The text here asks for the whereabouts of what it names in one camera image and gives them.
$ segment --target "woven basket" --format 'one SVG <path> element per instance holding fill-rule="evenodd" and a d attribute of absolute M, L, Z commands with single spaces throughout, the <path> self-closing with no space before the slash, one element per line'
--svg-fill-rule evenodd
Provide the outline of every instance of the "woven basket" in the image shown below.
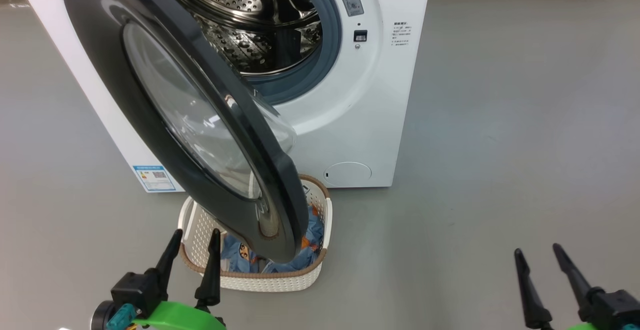
<path fill-rule="evenodd" d="M 300 180 L 302 180 L 304 191 L 306 191 L 306 201 L 316 207 L 318 217 L 324 223 L 324 236 L 322 244 L 320 244 L 321 250 L 318 258 L 311 266 L 293 272 L 240 273 L 222 270 L 220 274 L 221 287 L 250 292 L 293 292 L 310 287 L 318 279 L 322 262 L 329 247 L 333 207 L 329 191 L 320 181 L 308 175 L 300 175 Z M 191 197 L 188 197 L 182 205 L 178 219 L 178 229 L 184 230 L 180 256 L 191 270 L 200 273 L 200 275 L 204 273 L 204 268 L 207 266 L 208 245 L 215 228 L 220 229 L 222 234 L 226 233 L 224 228 L 208 212 Z"/>

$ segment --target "door glass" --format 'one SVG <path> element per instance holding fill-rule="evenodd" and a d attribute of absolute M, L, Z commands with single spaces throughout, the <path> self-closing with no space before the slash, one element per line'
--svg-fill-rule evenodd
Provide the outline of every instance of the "door glass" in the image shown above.
<path fill-rule="evenodd" d="M 175 138 L 236 194 L 260 197 L 260 186 L 245 155 L 186 70 L 137 23 L 126 24 L 122 36 L 131 66 Z"/>

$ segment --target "washing machine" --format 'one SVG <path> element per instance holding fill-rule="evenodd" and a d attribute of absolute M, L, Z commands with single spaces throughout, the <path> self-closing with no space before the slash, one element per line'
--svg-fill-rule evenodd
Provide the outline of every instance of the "washing machine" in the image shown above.
<path fill-rule="evenodd" d="M 147 192 L 199 171 L 250 198 L 270 150 L 232 140 L 265 124 L 298 173 L 391 186 L 427 0 L 29 2 Z"/>

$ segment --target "floor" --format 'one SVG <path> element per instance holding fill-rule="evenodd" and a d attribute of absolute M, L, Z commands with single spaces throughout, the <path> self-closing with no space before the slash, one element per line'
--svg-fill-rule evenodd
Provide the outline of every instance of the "floor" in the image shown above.
<path fill-rule="evenodd" d="M 299 293 L 222 291 L 230 329 L 524 329 L 521 247 L 554 328 L 551 245 L 640 296 L 640 0 L 430 0 L 393 187 L 332 192 Z M 0 323 L 87 328 L 153 266 L 185 194 L 142 191 L 29 9 L 0 12 Z M 200 277 L 176 260 L 171 300 Z"/>

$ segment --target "white washing machine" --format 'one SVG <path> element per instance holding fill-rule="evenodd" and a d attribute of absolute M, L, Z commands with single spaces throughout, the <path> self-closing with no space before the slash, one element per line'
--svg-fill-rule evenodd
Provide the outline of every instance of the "white washing machine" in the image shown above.
<path fill-rule="evenodd" d="M 281 117 L 259 96 L 254 101 L 282 146 L 295 141 L 289 156 L 297 171 L 328 187 L 391 186 L 427 0 L 29 2 L 147 191 L 189 187 L 175 173 L 184 159 L 166 152 L 154 132 L 170 134 L 195 164 L 216 161 L 206 141 L 181 137 L 214 129 L 220 116 L 182 113 L 181 123 L 171 123 L 177 110 L 163 107 L 178 100 L 149 95 L 150 87 L 181 86 L 204 93 L 193 106 L 210 102 L 217 112 L 225 104 L 207 94 L 263 95 Z M 163 65 L 150 64 L 162 56 L 186 69 L 184 79 L 163 78 Z M 231 111 L 233 101 L 226 99 Z"/>

